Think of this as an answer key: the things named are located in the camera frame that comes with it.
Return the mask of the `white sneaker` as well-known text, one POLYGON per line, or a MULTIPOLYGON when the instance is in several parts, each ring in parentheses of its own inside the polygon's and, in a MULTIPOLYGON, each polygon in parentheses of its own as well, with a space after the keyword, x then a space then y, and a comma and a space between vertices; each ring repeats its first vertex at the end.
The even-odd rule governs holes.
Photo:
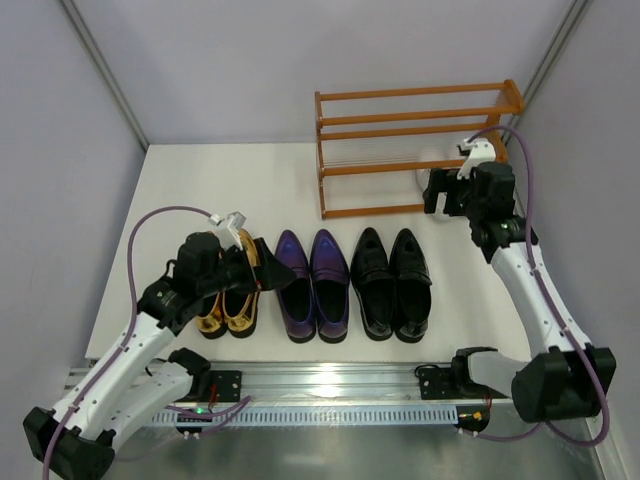
POLYGON ((421 191, 425 214, 436 212, 439 191, 431 183, 431 169, 421 169, 415 172, 416 183, 421 191))

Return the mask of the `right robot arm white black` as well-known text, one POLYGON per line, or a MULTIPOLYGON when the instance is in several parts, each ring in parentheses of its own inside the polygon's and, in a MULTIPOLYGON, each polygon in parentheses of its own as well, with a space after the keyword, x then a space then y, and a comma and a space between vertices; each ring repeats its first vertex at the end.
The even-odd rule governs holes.
POLYGON ((488 387, 512 399, 526 423, 604 414, 616 370, 607 347, 596 347, 568 312, 546 270, 537 237, 515 211, 509 165, 484 162, 468 172, 434 169, 424 211, 469 221, 471 239, 501 279, 524 326, 531 358, 518 361, 493 347, 460 349, 452 363, 464 386, 488 387))

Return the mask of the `black patent loafer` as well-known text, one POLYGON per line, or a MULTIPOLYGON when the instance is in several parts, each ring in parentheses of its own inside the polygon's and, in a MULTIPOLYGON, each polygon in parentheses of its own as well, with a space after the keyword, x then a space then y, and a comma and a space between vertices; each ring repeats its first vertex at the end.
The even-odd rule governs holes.
POLYGON ((365 334, 384 341, 393 334, 395 283, 378 232, 367 227, 356 244, 350 266, 365 334))
POLYGON ((410 229, 397 234, 389 265, 395 282, 394 333, 405 343, 418 343, 428 329, 432 281, 424 253, 410 229))

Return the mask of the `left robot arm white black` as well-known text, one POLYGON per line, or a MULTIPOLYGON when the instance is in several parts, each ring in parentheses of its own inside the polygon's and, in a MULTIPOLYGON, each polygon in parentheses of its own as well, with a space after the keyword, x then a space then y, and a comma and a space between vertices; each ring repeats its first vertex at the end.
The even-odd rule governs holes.
POLYGON ((134 301, 129 326, 85 378, 51 409, 35 407, 23 427, 42 476, 100 479, 118 450, 154 415, 201 394, 210 363, 182 348, 151 379, 133 381, 183 328, 205 312, 205 303, 228 290, 282 289, 296 278, 264 240, 250 263, 240 241, 223 243, 211 232, 194 233, 180 246, 173 272, 149 285, 134 301))

